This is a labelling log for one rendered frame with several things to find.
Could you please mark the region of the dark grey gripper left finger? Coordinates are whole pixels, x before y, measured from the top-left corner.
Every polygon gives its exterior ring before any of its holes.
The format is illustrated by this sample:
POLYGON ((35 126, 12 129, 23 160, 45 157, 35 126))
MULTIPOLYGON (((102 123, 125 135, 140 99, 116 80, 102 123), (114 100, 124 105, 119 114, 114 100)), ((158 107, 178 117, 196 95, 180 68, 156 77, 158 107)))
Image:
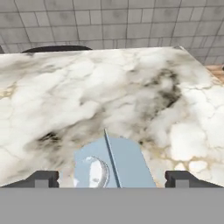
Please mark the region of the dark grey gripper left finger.
POLYGON ((59 188, 58 171, 35 171, 26 179, 6 185, 7 188, 59 188))

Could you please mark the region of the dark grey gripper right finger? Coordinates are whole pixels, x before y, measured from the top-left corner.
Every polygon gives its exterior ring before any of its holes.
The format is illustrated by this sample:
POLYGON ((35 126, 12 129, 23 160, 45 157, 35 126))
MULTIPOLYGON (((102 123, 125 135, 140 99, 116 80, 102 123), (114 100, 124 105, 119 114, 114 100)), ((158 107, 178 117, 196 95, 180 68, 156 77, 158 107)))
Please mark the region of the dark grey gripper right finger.
POLYGON ((165 187, 168 188, 211 188, 218 185, 200 180, 193 176, 189 171, 166 171, 165 187))

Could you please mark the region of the light blue drink carton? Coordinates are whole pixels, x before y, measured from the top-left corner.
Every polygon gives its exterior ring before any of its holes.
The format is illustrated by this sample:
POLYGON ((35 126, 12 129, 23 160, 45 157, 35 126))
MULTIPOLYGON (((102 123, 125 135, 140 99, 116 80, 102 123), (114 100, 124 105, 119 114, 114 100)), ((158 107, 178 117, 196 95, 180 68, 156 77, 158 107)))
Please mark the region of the light blue drink carton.
POLYGON ((74 153, 77 188, 154 188, 156 186, 137 143, 104 131, 74 153))

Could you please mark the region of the black round stool seat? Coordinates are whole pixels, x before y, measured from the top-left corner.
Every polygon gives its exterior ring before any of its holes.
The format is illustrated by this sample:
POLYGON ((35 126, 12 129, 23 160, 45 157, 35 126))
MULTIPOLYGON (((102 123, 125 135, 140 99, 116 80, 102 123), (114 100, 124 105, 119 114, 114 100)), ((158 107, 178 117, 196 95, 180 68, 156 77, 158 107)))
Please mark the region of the black round stool seat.
POLYGON ((82 45, 49 45, 28 49, 23 51, 22 53, 48 53, 48 52, 68 52, 68 51, 88 51, 88 50, 93 49, 82 45))

